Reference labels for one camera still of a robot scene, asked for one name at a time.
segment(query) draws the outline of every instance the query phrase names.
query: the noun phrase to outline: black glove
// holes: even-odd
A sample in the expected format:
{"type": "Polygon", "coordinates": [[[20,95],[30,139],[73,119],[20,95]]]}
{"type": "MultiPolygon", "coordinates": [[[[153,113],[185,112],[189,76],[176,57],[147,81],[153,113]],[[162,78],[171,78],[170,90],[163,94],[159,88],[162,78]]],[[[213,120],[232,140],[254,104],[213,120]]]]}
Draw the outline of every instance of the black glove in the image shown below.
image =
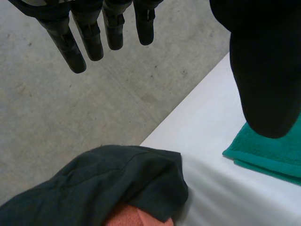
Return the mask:
{"type": "MultiPolygon", "coordinates": [[[[86,69],[85,60],[69,28],[69,12],[79,30],[88,56],[93,61],[103,58],[103,47],[97,18],[103,18],[109,47],[118,50],[123,46],[123,12],[133,0],[9,0],[25,15],[36,18],[47,30],[72,71],[86,69]]],[[[134,0],[138,37],[143,45],[154,38],[155,7],[163,0],[134,0]]]]}

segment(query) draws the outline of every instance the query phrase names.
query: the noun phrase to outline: white table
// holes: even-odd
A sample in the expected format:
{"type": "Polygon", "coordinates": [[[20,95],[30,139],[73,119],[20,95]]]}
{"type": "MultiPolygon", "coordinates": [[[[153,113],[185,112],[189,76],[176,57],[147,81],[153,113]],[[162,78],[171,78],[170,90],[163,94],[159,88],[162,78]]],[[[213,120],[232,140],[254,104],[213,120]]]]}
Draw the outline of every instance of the white table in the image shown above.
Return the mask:
{"type": "Polygon", "coordinates": [[[190,197],[176,225],[301,226],[301,186],[222,156],[244,123],[227,55],[141,144],[182,154],[190,197]]]}

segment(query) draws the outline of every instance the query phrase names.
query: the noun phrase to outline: orange cloth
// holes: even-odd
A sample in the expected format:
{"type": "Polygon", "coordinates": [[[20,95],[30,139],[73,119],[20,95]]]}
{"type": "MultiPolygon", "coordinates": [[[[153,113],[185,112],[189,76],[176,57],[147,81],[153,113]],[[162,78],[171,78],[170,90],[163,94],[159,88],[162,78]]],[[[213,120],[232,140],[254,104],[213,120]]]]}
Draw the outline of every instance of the orange cloth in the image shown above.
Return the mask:
{"type": "Polygon", "coordinates": [[[165,223],[130,205],[118,205],[108,216],[105,226],[173,226],[172,219],[165,223]]]}

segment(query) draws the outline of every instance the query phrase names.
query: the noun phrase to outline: gray concrete floor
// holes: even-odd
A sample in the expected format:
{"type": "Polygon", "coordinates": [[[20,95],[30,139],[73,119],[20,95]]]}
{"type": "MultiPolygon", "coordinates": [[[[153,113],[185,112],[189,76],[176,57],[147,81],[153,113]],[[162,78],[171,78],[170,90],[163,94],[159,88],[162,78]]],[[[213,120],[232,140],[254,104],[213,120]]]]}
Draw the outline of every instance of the gray concrete floor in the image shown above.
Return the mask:
{"type": "Polygon", "coordinates": [[[124,47],[70,71],[47,32],[0,1],[0,204],[106,144],[139,145],[229,51],[229,33],[208,0],[165,0],[155,40],[140,45],[133,7],[124,47]]]}

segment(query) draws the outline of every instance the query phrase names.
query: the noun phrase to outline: teal towel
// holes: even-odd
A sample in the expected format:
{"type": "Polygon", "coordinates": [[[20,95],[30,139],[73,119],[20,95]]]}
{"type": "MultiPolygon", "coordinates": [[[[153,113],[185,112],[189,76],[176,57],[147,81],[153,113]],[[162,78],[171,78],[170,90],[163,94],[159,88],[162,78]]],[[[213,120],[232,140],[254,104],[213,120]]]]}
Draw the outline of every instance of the teal towel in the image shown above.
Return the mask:
{"type": "Polygon", "coordinates": [[[301,117],[279,139],[260,136],[246,123],[222,154],[239,166],[301,185],[301,117]]]}

